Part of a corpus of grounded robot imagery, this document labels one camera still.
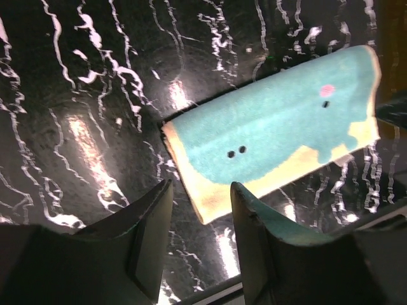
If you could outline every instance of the towel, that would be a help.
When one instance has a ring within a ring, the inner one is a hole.
[[[230,184],[260,198],[379,139],[380,66],[369,46],[305,62],[227,93],[162,130],[203,224],[231,212]]]

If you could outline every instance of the cloth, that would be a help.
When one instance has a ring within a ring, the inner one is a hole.
[[[165,145],[203,224],[230,184],[260,198],[379,139],[375,51],[355,46],[227,93],[166,123]]]

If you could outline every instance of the folded cloth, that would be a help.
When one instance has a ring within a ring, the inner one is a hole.
[[[305,62],[165,124],[165,145],[203,224],[231,212],[230,184],[262,197],[379,139],[380,66],[369,46]]]

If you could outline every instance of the marble surface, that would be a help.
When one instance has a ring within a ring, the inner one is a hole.
[[[388,96],[403,86],[405,69],[397,36],[385,42],[378,33],[405,27],[397,5],[388,25],[373,0],[3,1],[0,222],[73,233],[173,179],[160,304],[233,278],[232,219],[199,223],[162,142],[163,121],[358,44],[385,60]],[[407,141],[398,128],[381,125],[380,133],[350,163],[325,166],[264,201],[324,232],[392,204],[406,194]]]

